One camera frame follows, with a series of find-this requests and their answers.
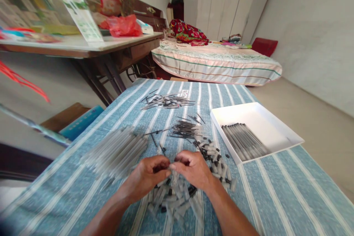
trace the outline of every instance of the cast iron table leg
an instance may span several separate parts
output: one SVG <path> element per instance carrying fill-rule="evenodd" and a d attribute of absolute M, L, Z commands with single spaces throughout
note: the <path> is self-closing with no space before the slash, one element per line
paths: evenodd
<path fill-rule="evenodd" d="M 116 80 L 114 79 L 114 77 L 111 74 L 110 68 L 106 64 L 106 61 L 107 61 L 106 57 L 107 56 L 98 57 L 97 58 L 97 63 L 101 65 L 101 67 L 103 68 L 104 72 L 106 73 L 106 76 L 107 76 L 108 80 L 111 82 L 112 87 L 114 88 L 115 92 L 119 96 L 120 94 L 122 94 L 122 91 L 118 87 L 118 85 L 116 83 Z"/>
<path fill-rule="evenodd" d="M 124 90 L 126 90 L 126 87 L 125 87 L 125 85 L 123 83 L 123 80 L 122 80 L 121 76 L 118 73 L 117 66 L 113 62 L 112 57 L 111 57 L 110 54 L 106 57 L 105 63 L 108 66 L 108 69 L 112 72 L 112 74 L 113 74 L 116 82 L 118 83 L 118 86 L 121 89 L 121 91 L 123 92 Z"/>
<path fill-rule="evenodd" d="M 100 98 L 103 104 L 108 107 L 112 100 L 108 96 L 106 89 L 100 83 L 98 78 L 94 76 L 89 68 L 86 66 L 85 59 L 70 59 L 71 63 L 75 67 L 75 69 L 79 72 L 79 74 L 84 78 L 86 83 L 91 87 L 91 89 L 96 93 L 96 95 Z"/>

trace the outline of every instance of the wooden desk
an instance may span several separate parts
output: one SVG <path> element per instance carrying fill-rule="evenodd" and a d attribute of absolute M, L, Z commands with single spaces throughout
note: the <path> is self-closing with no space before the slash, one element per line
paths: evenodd
<path fill-rule="evenodd" d="M 59 37 L 61 42 L 41 44 L 0 40 L 0 51 L 36 53 L 69 58 L 92 90 L 108 106 L 113 98 L 103 86 L 110 81 L 120 95 L 126 88 L 120 73 L 135 65 L 160 45 L 161 32 L 141 37 L 103 37 L 104 42 L 87 43 L 81 35 Z"/>

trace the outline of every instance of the mattress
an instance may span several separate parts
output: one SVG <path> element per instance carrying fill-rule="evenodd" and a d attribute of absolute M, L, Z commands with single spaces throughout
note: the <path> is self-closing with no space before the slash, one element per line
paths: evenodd
<path fill-rule="evenodd" d="M 172 75 L 203 82 L 263 86 L 282 73 L 281 65 L 270 57 L 215 43 L 191 46 L 163 40 L 152 50 L 152 57 Z"/>

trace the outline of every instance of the red blanket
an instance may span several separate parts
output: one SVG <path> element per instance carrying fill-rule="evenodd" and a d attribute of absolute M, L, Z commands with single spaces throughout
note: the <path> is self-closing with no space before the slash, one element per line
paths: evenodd
<path fill-rule="evenodd" d="M 205 34 L 196 27 L 193 27 L 182 20 L 173 19 L 170 22 L 170 30 L 176 39 L 183 43 L 191 43 L 192 46 L 208 45 L 209 40 Z"/>

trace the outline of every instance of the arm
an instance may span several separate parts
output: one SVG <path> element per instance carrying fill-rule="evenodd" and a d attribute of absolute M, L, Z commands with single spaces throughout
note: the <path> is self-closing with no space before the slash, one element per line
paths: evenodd
<path fill-rule="evenodd" d="M 114 235 L 126 209 L 171 175 L 171 171 L 166 170 L 169 165 L 169 159 L 164 156 L 142 159 L 80 235 Z"/>
<path fill-rule="evenodd" d="M 220 181 L 212 175 L 200 152 L 184 150 L 177 154 L 170 168 L 182 174 L 209 197 L 223 235 L 258 235 L 248 219 L 232 201 Z"/>

